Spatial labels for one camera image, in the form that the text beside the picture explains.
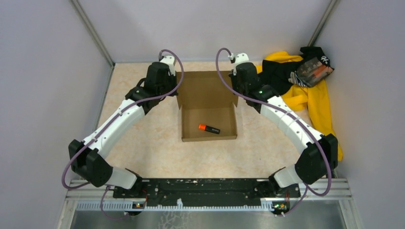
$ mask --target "beige marble tabletop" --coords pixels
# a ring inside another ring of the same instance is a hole
[[[146,76],[150,63],[115,66],[100,125],[118,108],[125,94]],[[186,71],[213,71],[213,62],[185,62]],[[231,69],[228,62],[221,70]],[[297,114],[310,124],[307,110]],[[117,142],[107,161],[142,177],[241,178],[268,177],[294,164],[299,153],[270,120],[239,98],[235,140],[182,142],[176,99],[166,98],[135,123]]]

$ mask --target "metal corner post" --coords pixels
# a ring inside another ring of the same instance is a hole
[[[308,46],[314,46],[315,42],[317,41],[320,33],[322,32],[323,28],[325,27],[326,22],[328,21],[329,17],[332,15],[333,10],[339,4],[340,0],[331,0],[328,7],[325,10],[322,18],[320,19],[314,34],[312,35],[311,39],[308,42]]]
[[[74,9],[76,10],[77,14],[79,15],[80,19],[82,20],[84,26],[86,27],[87,31],[89,32],[90,36],[92,37],[94,43],[96,44],[97,48],[100,50],[101,54],[104,56],[106,61],[111,67],[114,67],[115,63],[111,59],[110,54],[107,51],[107,48],[101,41],[100,36],[97,34],[93,24],[91,23],[90,19],[86,15],[85,10],[83,9],[82,5],[79,3],[79,0],[69,0],[73,5]]]

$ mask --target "marker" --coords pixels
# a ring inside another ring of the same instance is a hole
[[[219,132],[221,131],[220,129],[217,129],[217,128],[214,128],[214,127],[211,127],[211,126],[207,126],[207,125],[203,125],[203,124],[200,124],[198,126],[198,128],[200,130],[204,130],[204,131],[211,132],[211,133],[214,133],[214,134],[219,134]]]

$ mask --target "yellow fabric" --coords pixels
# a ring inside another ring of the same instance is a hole
[[[302,61],[301,56],[290,56],[286,51],[276,52],[268,55],[265,60],[279,63]],[[261,65],[256,67],[257,73],[261,73]],[[330,113],[330,104],[328,88],[325,80],[321,80],[314,87],[300,87],[292,85],[290,90],[281,96],[284,102],[293,110],[300,111],[308,107],[309,117],[314,128],[324,135],[333,134],[332,116]],[[338,146],[338,160],[342,161],[343,152]]]

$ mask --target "cardboard box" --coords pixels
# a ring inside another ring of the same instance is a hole
[[[229,71],[221,72],[228,85]],[[178,89],[177,103],[181,109],[183,142],[236,139],[235,108],[238,97],[221,82],[216,71],[185,72]],[[199,124],[220,129],[214,134],[198,129]]]

